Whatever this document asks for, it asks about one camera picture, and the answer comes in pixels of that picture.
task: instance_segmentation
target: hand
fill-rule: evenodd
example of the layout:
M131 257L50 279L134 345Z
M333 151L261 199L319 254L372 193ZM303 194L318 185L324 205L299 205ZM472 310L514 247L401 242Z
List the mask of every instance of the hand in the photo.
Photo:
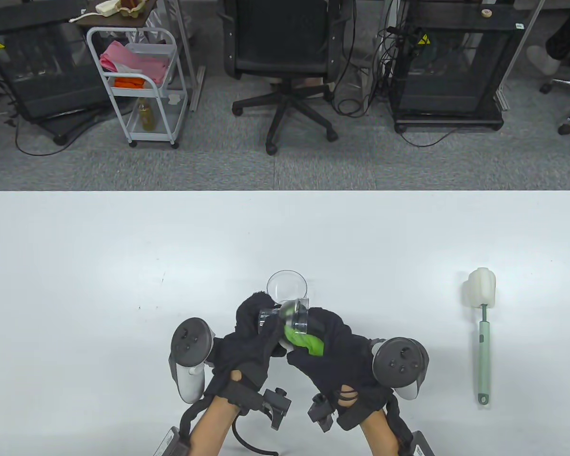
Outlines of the hand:
M374 378L370 340L352 334L350 327L333 312L311 307L308 317L308 333L323 341L323 356L312 356L306 348L296 348L287 355L287 362L306 374L340 413L346 408L340 393L350 389L357 392L359 401L369 400L373 410L383 408L392 391L385 390ZM383 394L377 397L374 390Z
M258 291L253 293L249 298L244 300L243 304L237 309L237 325L235 332L244 334L246 337L253 337L258 333L257 319L259 312L265 309L276 309L278 304L272 300L268 293ZM281 345L277 345L272 352L272 356L278 358L285 356L287 350Z
M268 377L270 356L285 334L285 325L273 315L268 317L258 334L257 314L260 309L274 305L266 293L255 293L239 306L235 332L223 339L215 338L211 359L213 378L205 390L205 397L219 396L231 375L233 380L239 380L254 391L261 389ZM233 371L240 371L241 375L233 374Z

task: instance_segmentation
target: small round container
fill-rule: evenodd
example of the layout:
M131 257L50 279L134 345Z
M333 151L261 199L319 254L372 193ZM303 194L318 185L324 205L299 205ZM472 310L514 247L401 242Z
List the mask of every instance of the small round container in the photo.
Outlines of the small round container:
M283 269L270 276L266 284L266 293L274 302L280 304L283 301L305 298L308 293L308 284L298 272Z
M308 300L292 299L281 302L277 309L262 309L257 317L257 329L264 326L264 322L271 315L278 315L285 322L287 328L291 328L298 334L306 334L308 330Z

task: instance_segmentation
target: chair base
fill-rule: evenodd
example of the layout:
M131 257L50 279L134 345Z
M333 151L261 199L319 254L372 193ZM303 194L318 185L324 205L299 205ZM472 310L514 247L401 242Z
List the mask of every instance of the chair base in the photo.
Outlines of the chair base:
M272 124L270 124L270 128L268 129L268 135L266 135L266 153L268 155L274 155L278 151L278 148L274 144L274 137L276 130L283 119L285 110L289 107L297 109L313 122L324 127L327 133L327 139L332 143L338 139L338 134L331 126L331 122L303 102L305 98L318 94L323 94L324 100L328 102L333 100L333 93L329 91L329 86L327 84L294 89L292 87L291 79L283 80L281 84L277 85L276 92L233 102L232 113L233 115L242 115L244 108L276 105L276 113L272 119Z

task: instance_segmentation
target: green handle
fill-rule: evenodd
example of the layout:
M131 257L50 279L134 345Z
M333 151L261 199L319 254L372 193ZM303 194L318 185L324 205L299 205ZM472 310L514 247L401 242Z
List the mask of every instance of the green handle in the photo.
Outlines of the green handle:
M490 401L490 324L479 322L479 388L477 400L482 406Z

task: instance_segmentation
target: white sock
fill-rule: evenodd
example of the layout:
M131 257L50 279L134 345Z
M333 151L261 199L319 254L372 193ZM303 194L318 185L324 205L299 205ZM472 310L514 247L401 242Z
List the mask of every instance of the white sock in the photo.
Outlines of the white sock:
M547 54L541 46L530 46L526 50L528 60L545 76L553 76L559 69L559 60L555 60Z

